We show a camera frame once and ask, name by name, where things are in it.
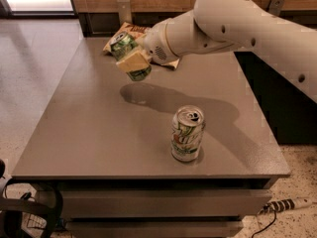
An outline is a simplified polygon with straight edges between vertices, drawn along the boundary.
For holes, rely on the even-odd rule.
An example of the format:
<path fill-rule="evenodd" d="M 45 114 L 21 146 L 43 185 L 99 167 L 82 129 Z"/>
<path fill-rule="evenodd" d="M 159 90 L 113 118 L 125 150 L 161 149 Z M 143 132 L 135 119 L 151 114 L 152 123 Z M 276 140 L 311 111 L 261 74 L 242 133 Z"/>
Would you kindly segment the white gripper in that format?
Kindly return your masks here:
<path fill-rule="evenodd" d="M 146 34 L 136 38 L 137 44 L 145 50 L 133 49 L 127 54 L 116 55 L 116 66 L 123 72 L 145 69 L 151 59 L 157 64 L 167 64 L 179 59 L 175 52 L 177 30 L 174 20 L 169 18 L 155 24 Z"/>

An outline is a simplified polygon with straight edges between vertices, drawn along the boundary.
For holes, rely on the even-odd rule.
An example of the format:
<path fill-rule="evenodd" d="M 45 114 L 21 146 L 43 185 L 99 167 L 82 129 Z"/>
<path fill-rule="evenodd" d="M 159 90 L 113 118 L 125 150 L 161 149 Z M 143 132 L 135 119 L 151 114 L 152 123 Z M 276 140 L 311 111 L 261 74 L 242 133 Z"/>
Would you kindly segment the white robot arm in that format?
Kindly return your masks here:
<path fill-rule="evenodd" d="M 194 8 L 155 24 L 117 62 L 124 72 L 190 54 L 248 50 L 317 101 L 317 31 L 273 16 L 252 0 L 196 0 Z"/>

